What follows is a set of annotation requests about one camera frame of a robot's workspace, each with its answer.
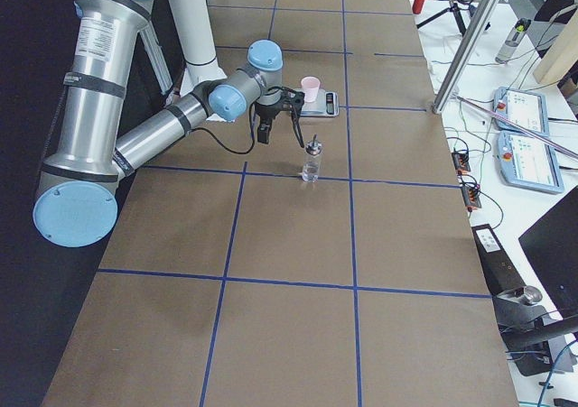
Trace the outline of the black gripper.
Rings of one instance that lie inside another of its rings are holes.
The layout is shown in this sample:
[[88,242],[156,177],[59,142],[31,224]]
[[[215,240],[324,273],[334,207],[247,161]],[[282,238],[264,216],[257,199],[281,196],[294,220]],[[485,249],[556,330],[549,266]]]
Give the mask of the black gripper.
[[255,103],[256,115],[259,119],[257,141],[269,144],[273,121],[281,112],[289,110],[287,91],[284,88],[274,88]]

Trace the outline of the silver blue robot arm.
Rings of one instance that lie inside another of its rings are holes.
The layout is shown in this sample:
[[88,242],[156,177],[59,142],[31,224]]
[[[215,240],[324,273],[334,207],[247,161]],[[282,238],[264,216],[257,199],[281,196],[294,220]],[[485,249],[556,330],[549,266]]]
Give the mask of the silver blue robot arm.
[[247,63],[220,68],[206,0],[169,0],[192,89],[127,134],[118,126],[135,44],[142,42],[162,90],[171,75],[152,24],[154,0],[74,0],[80,19],[57,151],[42,163],[33,207],[39,233],[65,247],[91,245],[117,221],[117,184],[211,116],[232,122],[250,106],[273,114],[281,100],[283,54],[269,40]]

